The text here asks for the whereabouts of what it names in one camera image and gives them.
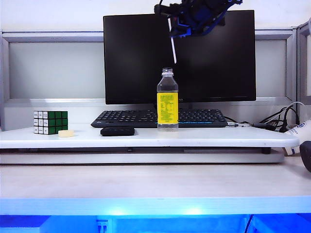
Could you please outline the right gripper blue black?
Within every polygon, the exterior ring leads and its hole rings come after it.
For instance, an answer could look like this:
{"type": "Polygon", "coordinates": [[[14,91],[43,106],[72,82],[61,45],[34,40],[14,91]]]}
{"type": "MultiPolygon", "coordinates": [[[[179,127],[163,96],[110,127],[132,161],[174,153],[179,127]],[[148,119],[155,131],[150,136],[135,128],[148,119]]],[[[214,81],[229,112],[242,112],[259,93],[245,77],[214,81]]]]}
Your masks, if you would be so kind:
{"type": "Polygon", "coordinates": [[[172,22],[170,37],[199,36],[210,33],[223,20],[227,10],[233,5],[242,4],[241,0],[183,0],[181,5],[161,3],[154,6],[154,13],[164,16],[177,16],[179,23],[172,22]]]}

